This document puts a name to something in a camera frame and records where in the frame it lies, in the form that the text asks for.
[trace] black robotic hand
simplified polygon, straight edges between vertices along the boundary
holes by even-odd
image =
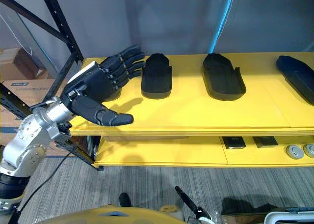
[[[103,126],[133,122],[133,116],[116,113],[101,103],[128,81],[141,75],[145,57],[139,45],[133,45],[98,64],[93,62],[75,74],[61,93],[62,103],[76,115]]]

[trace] small black box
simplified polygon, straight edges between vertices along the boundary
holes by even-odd
[[[222,137],[226,149],[243,149],[245,143],[242,137]]]

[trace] round gray object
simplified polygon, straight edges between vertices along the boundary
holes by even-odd
[[[299,146],[296,146],[294,144],[289,145],[286,148],[286,152],[293,159],[302,159],[304,157],[303,150]]]
[[[314,158],[314,144],[306,144],[303,147],[304,152],[310,158]]]

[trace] lower shelf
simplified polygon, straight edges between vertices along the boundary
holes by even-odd
[[[314,158],[295,160],[286,147],[314,143],[312,136],[276,137],[279,145],[257,148],[252,137],[244,137],[244,149],[226,149],[220,137],[188,137],[167,140],[106,141],[102,137],[94,166],[169,167],[304,167]]]

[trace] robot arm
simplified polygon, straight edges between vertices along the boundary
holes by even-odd
[[[133,122],[130,114],[116,113],[101,103],[141,75],[144,58],[139,45],[131,46],[98,64],[92,62],[75,74],[62,91],[33,109],[3,152],[0,164],[0,213],[18,207],[30,176],[45,157],[49,143],[71,137],[68,122],[75,115],[103,126]]]

